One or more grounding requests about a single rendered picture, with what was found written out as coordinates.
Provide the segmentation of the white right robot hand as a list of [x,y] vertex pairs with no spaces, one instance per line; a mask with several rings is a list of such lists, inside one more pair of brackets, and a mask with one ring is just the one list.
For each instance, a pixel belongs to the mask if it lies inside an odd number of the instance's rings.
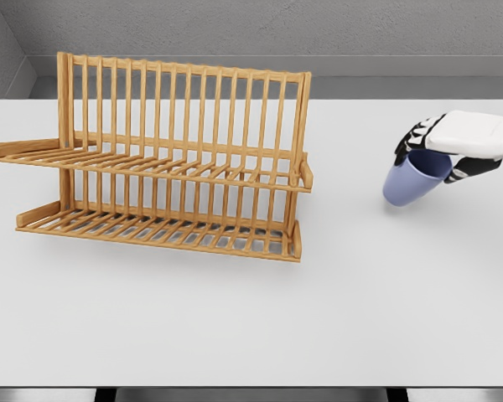
[[398,143],[394,164],[421,149],[462,156],[446,183],[496,170],[503,159],[503,116],[450,111],[420,121]]

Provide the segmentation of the blue plastic cup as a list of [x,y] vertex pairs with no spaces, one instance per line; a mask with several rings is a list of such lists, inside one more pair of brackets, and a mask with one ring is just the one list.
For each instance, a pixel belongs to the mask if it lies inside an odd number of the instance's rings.
[[451,172],[448,154],[412,150],[398,166],[393,166],[383,186],[383,195],[392,205],[405,206],[437,187]]

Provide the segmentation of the wooden two-tier dish rack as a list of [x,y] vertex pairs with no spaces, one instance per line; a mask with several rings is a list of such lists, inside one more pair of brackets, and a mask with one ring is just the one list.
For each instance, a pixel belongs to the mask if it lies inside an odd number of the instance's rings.
[[20,231],[297,262],[308,72],[57,55],[58,135],[0,162],[58,168]]

